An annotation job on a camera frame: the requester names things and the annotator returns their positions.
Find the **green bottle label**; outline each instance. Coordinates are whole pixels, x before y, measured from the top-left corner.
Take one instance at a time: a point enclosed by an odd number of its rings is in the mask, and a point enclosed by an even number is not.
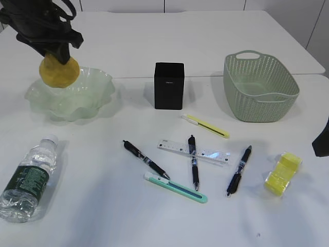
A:
[[[18,166],[5,191],[19,189],[33,195],[39,202],[48,180],[48,173],[40,167]]]

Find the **white table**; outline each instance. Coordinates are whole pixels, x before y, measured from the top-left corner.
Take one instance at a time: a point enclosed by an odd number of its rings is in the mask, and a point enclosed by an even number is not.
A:
[[[221,75],[225,56],[246,49],[274,55],[292,74],[324,72],[264,11],[79,12],[72,26],[85,39],[72,56],[114,78],[153,77],[156,62],[182,62],[189,77]],[[0,34],[0,75],[18,61],[22,73],[36,75],[41,56],[7,28]]]
[[[52,122],[32,113],[23,99],[29,78],[8,78],[0,84],[0,188],[44,135],[56,134],[65,149],[40,202],[42,218],[26,224],[0,220],[2,246],[327,246],[329,157],[315,157],[311,146],[329,116],[327,78],[295,76],[300,96],[274,123],[235,119],[222,77],[186,79],[183,111],[152,107],[151,78],[116,79],[113,101],[94,119],[76,122]],[[229,131],[231,138],[188,123],[182,113]],[[156,148],[162,138],[184,143],[191,134],[197,145],[231,152],[229,169],[199,160],[206,204],[144,180],[149,168],[122,143],[131,141],[173,181],[192,188],[190,159]],[[240,188],[228,199],[224,192],[249,145],[253,152]],[[278,199],[265,192],[263,182],[283,151],[304,162]]]

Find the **glass bowl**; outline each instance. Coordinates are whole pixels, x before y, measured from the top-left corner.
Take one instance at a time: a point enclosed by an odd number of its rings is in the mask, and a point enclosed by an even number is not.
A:
[[[111,101],[114,92],[110,75],[99,69],[80,67],[80,75],[72,85],[55,89],[39,79],[30,86],[25,98],[35,112],[49,113],[59,121],[75,121],[96,116]]]

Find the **green basket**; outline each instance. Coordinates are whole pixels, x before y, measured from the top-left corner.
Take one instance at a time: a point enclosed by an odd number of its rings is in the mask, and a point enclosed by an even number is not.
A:
[[[238,58],[240,54],[258,57]],[[253,50],[225,58],[224,89],[232,112],[246,122],[278,121],[299,95],[296,81],[277,58]]]

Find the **yellow utility knife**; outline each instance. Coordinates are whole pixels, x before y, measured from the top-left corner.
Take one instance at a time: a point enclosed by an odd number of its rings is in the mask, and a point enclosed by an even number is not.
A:
[[[219,128],[215,127],[214,125],[210,125],[209,123],[204,122],[196,117],[193,117],[188,114],[184,114],[182,116],[182,118],[194,125],[199,125],[200,127],[205,128],[205,129],[211,131],[212,133],[220,135],[221,137],[230,138],[230,134],[227,131],[219,129]]]

